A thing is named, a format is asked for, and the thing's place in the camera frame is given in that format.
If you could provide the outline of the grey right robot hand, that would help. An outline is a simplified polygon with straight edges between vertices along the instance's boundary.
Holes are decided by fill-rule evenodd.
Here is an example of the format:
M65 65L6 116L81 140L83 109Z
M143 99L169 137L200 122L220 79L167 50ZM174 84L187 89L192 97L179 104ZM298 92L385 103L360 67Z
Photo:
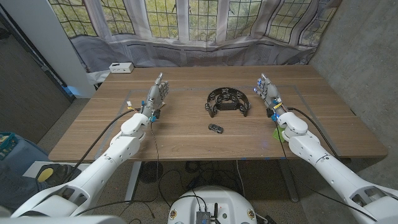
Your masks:
M261 77L257 80L257 86L253 88L254 93L259 95L266 106L267 116L280 115L287 112L277 87L270 81L265 73L261 73Z

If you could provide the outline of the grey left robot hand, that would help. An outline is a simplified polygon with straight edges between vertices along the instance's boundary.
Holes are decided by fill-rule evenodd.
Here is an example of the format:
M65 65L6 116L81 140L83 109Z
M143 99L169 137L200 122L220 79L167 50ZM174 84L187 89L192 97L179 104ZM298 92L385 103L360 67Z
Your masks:
M155 83L151 86L144 105L142 106L141 113L150 118L155 111L160 110L165 100L165 97L169 93L168 81L163 81L163 73L160 72L156 78Z

